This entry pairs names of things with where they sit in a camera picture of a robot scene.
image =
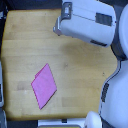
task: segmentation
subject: wooden surface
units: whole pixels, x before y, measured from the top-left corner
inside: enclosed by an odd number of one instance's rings
[[[116,58],[110,48],[54,34],[59,15],[60,10],[8,13],[1,56],[7,119],[73,118],[98,112],[100,90],[116,69]],[[39,110],[31,82],[46,63],[57,92]]]

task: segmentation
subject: pink napkin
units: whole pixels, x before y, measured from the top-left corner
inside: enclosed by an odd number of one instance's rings
[[[48,64],[46,64],[35,75],[35,80],[31,83],[31,85],[35,93],[39,108],[41,109],[46,105],[46,103],[57,90]]]

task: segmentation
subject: black component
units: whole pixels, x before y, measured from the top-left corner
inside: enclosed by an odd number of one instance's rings
[[[117,57],[118,60],[126,60],[127,57],[124,54],[121,44],[120,44],[120,39],[119,39],[119,20],[120,20],[120,16],[123,10],[123,7],[119,7],[119,6],[114,6],[115,12],[116,12],[116,30],[115,30],[115,36],[111,45],[111,49],[113,51],[113,53],[115,54],[115,56]]]
[[[62,0],[4,0],[9,10],[56,9]]]
[[[109,84],[105,83],[103,91],[102,91],[102,96],[101,96],[102,102],[105,102],[105,98],[106,98],[106,94],[107,94],[107,91],[108,91],[108,87],[109,87]]]
[[[112,6],[117,5],[121,7],[124,7],[128,4],[128,0],[100,0],[100,1]]]
[[[0,108],[0,125],[1,125],[0,128],[6,128],[5,122],[6,122],[6,119],[5,119],[4,111],[2,110],[2,108]]]
[[[67,123],[67,119],[62,119],[62,123]]]
[[[1,84],[0,84],[0,102],[2,102]]]
[[[104,120],[102,117],[101,117],[101,121],[102,121],[102,128],[115,128],[112,125],[110,125],[106,120]]]
[[[91,40],[90,42],[93,43],[93,44],[104,46],[104,47],[107,46],[107,44],[103,44],[103,43],[95,41],[95,40]]]
[[[96,13],[96,23],[112,26],[112,16]]]
[[[8,128],[37,128],[38,121],[7,121]]]
[[[72,3],[71,2],[65,2],[62,5],[61,9],[61,21],[62,20],[70,20],[71,19],[71,11],[72,11]]]

